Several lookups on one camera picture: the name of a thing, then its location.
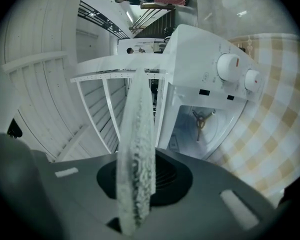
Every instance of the ceiling light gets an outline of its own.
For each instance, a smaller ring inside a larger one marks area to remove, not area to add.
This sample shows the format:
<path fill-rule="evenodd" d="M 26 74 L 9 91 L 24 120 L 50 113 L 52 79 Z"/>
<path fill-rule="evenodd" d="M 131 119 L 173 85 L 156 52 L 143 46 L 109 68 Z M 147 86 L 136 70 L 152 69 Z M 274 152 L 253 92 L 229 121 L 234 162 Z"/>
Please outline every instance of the ceiling light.
<path fill-rule="evenodd" d="M 130 19 L 130 21 L 133 23 L 134 21 L 133 21 L 133 19 L 131 18 L 131 16 L 130 16 L 129 12 L 126 12 L 126 15 L 127 15 L 127 16 L 128 16 L 128 18 Z"/>
<path fill-rule="evenodd" d="M 245 14 L 247 14 L 247 11 L 246 11 L 246 10 L 244 10 L 244 11 L 242 11 L 242 12 L 239 12 L 239 13 L 237 13 L 236 15 L 238 15 L 239 17 L 241 17 L 242 15 L 245 15 Z"/>

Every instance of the wall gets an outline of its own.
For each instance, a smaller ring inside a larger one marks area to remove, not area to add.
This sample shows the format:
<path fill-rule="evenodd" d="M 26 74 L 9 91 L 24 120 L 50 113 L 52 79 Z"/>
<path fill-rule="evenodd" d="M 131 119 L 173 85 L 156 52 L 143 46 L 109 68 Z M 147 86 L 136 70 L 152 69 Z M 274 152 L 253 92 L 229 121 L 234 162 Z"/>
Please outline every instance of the wall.
<path fill-rule="evenodd" d="M 71 74 L 73 65 L 77 64 L 79 2 L 19 0 L 0 30 L 0 65 L 2 70 L 10 68 L 5 73 L 22 96 L 14 116 L 23 132 L 21 140 L 31 149 L 45 152 L 52 160 L 89 123 L 86 113 L 73 102 L 75 96 L 70 94 L 67 80 L 67 73 Z M 107 154 L 91 128 L 76 143 L 69 159 Z"/>
<path fill-rule="evenodd" d="M 109 20 L 116 24 L 128 37 L 133 34 L 129 30 L 132 26 L 131 21 L 126 15 L 126 11 L 133 15 L 129 5 L 116 3 L 114 0 L 82 0 L 92 6 L 100 13 L 105 15 Z"/>
<path fill-rule="evenodd" d="M 110 55 L 118 55 L 118 38 L 110 35 Z"/>
<path fill-rule="evenodd" d="M 80 83 L 84 102 L 88 107 L 93 124 L 100 132 L 104 145 L 114 153 L 119 139 L 111 118 L 108 102 L 110 99 L 118 127 L 122 121 L 126 104 L 125 81 L 123 79 L 109 79 L 107 81 L 109 96 L 106 97 L 103 80 L 89 80 Z"/>
<path fill-rule="evenodd" d="M 127 49 L 132 48 L 136 53 L 138 49 L 142 48 L 146 53 L 153 53 L 154 41 L 163 42 L 163 39 L 160 38 L 133 38 L 133 39 L 123 39 L 119 40 L 117 47 L 118 54 L 127 54 Z"/>
<path fill-rule="evenodd" d="M 78 17 L 76 22 L 77 62 L 110 55 L 110 34 L 102 27 Z"/>
<path fill-rule="evenodd" d="M 127 6 L 131 9 L 132 13 L 133 13 L 133 19 L 136 21 L 137 19 L 139 19 L 147 10 L 146 9 L 141 9 L 140 6 L 137 5 L 130 5 L 128 2 L 123 2 L 122 3 L 124 6 Z M 150 25 L 152 22 L 156 21 L 157 19 L 161 18 L 163 15 L 165 15 L 166 13 L 168 13 L 168 10 L 161 10 L 160 12 L 158 12 L 155 16 L 151 17 L 144 25 L 142 26 L 148 26 Z"/>

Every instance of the yellow checkered cloth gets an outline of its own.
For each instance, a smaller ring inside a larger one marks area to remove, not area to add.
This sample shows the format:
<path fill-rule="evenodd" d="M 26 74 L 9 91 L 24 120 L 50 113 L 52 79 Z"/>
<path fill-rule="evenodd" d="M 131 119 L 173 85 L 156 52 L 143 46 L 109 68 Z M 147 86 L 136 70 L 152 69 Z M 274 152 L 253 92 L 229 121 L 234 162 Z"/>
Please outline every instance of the yellow checkered cloth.
<path fill-rule="evenodd" d="M 300 176 L 300 38 L 255 34 L 230 42 L 246 49 L 268 83 L 260 104 L 247 102 L 208 161 L 269 197 Z"/>

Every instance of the white wooden wall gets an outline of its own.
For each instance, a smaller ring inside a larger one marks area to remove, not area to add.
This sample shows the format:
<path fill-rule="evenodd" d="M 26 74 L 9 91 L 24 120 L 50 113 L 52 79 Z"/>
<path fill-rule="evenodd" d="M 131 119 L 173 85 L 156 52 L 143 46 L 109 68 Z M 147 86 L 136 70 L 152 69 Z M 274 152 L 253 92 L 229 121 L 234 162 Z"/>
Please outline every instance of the white wooden wall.
<path fill-rule="evenodd" d="M 102 27 L 80 17 L 76 21 L 77 62 L 110 55 L 110 34 Z"/>
<path fill-rule="evenodd" d="M 124 79 L 108 79 L 107 87 L 103 80 L 89 80 L 80 83 L 85 105 L 96 130 L 99 132 L 106 149 L 110 153 L 117 150 L 119 144 L 116 128 L 120 127 L 126 104 L 126 86 Z"/>
<path fill-rule="evenodd" d="M 65 79 L 69 61 L 74 60 L 68 50 L 76 46 L 76 24 L 66 25 L 65 21 L 75 22 L 79 1 L 19 0 L 0 29 L 2 70 L 23 98 L 14 117 L 23 132 L 21 140 L 57 162 L 108 153 L 89 121 L 84 120 L 86 115 L 74 106 Z M 87 95 L 87 100 L 93 102 L 96 97 L 91 97 Z M 112 136 L 107 144 L 113 150 L 117 142 Z"/>

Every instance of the rectangular slot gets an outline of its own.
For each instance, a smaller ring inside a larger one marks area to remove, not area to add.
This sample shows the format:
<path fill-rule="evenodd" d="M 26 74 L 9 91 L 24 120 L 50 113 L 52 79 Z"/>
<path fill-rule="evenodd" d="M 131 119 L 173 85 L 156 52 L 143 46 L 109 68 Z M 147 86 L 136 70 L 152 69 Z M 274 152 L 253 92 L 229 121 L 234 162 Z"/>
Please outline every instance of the rectangular slot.
<path fill-rule="evenodd" d="M 200 89 L 199 94 L 200 95 L 209 96 L 210 95 L 210 91 L 209 90 Z"/>
<path fill-rule="evenodd" d="M 232 190 L 227 189 L 222 191 L 220 197 L 244 230 L 252 229 L 259 223 L 257 216 L 253 214 Z"/>

